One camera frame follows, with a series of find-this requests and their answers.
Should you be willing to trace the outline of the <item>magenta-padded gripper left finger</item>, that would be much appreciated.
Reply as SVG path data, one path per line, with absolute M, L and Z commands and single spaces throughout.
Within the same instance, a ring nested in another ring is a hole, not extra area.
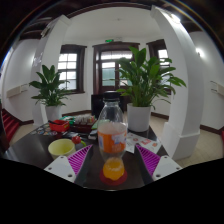
M 86 181 L 92 156 L 93 146 L 88 145 L 68 157 L 59 156 L 45 168 L 45 171 L 82 186 Z

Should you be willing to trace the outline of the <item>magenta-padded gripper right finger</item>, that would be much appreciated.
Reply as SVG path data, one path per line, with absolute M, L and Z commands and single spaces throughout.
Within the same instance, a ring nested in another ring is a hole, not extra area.
M 137 158 L 145 185 L 182 169 L 169 156 L 159 156 L 139 144 L 135 145 L 134 155 Z

